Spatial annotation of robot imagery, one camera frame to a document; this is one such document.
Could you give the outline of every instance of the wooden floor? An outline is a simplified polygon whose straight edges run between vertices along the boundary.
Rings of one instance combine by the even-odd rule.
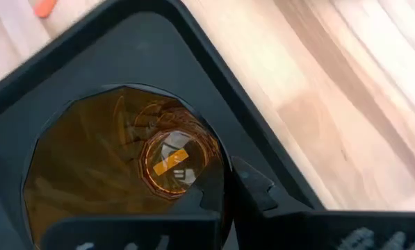
[[[100,0],[0,0],[0,79]],[[415,0],[184,0],[328,208],[415,200]]]

